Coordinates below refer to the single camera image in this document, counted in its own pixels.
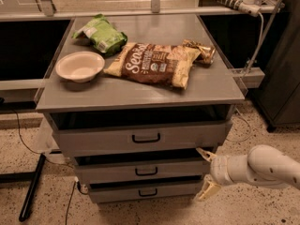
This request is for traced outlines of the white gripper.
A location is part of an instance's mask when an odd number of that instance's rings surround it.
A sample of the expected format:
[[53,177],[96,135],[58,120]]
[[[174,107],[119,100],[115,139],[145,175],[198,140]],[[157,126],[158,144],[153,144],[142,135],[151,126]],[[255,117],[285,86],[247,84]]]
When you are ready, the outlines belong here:
[[201,147],[197,148],[197,152],[206,161],[211,162],[210,174],[213,178],[211,176],[205,176],[202,188],[196,195],[196,200],[198,202],[204,202],[216,195],[221,190],[221,186],[232,185],[233,180],[228,172],[228,156],[217,156],[210,151],[203,150]]

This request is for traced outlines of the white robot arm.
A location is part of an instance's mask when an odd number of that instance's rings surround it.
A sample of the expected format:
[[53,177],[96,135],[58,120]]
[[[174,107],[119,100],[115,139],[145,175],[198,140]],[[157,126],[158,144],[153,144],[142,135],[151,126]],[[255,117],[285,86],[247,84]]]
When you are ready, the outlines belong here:
[[197,148],[198,153],[210,163],[210,179],[205,179],[199,201],[217,194],[222,187],[244,183],[262,188],[300,189],[300,163],[269,145],[256,145],[246,155],[218,156]]

